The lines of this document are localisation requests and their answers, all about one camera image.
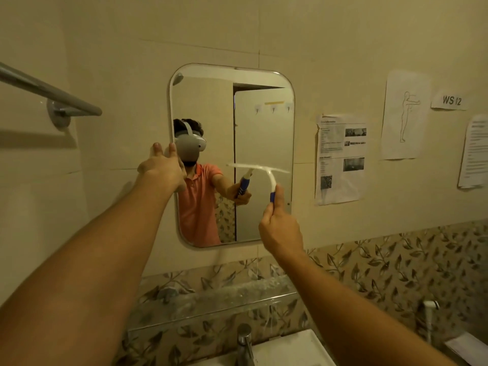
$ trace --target white sink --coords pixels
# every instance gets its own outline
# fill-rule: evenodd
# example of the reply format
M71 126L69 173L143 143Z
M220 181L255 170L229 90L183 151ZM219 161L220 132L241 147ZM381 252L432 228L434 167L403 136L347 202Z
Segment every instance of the white sink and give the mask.
M253 345L256 366L336 366L312 330ZM236 354L211 358L195 366L234 366Z

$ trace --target mirror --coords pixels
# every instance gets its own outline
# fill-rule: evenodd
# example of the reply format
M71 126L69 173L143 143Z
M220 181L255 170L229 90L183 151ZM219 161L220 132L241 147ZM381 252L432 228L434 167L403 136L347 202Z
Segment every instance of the mirror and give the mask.
M286 171L272 174L291 211L290 82L276 72L188 64L171 79L170 101L173 141L187 173L186 190L177 193L181 236L201 248L259 240L271 177L265 169L230 164Z

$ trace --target vr headset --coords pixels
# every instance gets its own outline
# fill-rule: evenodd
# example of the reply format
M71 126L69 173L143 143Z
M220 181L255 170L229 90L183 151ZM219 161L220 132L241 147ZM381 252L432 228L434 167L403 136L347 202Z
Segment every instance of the vr headset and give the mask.
M207 142L199 131L193 131L184 119L180 120L185 125L186 131L175 133L176 151L183 162L196 162L200 152L205 150Z

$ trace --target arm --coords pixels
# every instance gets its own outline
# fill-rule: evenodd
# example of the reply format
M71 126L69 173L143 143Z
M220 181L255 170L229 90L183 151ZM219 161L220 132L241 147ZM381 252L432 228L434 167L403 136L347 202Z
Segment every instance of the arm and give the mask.
M236 205L244 205L249 203L252 194L246 190L244 195L237 195L241 182L232 184L231 180L222 174L214 175L212 177L212 185L216 188L220 195L233 201Z
M303 251L300 227L284 211L283 188L266 208L261 239L295 284L341 365L455 366L368 300L323 272Z
M83 227L0 308L3 364L110 364L135 300L162 213L185 181L170 158L139 166L134 188Z

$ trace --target faucet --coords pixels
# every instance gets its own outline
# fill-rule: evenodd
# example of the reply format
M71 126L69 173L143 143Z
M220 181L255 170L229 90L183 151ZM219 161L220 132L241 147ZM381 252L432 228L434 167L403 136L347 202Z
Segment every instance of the faucet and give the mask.
M237 366L254 366L251 346L251 326L240 324L237 327Z

